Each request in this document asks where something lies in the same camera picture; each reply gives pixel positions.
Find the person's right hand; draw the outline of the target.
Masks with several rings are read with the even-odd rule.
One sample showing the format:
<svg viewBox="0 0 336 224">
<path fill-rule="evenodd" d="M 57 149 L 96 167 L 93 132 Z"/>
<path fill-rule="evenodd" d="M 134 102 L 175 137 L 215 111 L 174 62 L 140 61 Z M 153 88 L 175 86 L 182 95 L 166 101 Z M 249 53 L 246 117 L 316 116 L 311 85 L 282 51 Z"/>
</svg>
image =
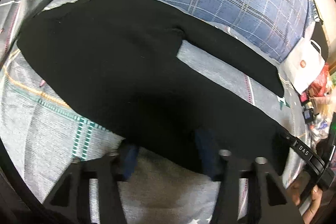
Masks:
<svg viewBox="0 0 336 224">
<path fill-rule="evenodd" d="M 291 197 L 295 206 L 299 206 L 301 202 L 301 186 L 304 182 L 303 178 L 296 178 L 286 190 Z M 324 223 L 328 219 L 328 211 L 325 206 L 321 207 L 323 191 L 315 185 L 310 191 L 308 200 L 310 201 L 308 208 L 302 215 L 303 223 Z"/>
</svg>

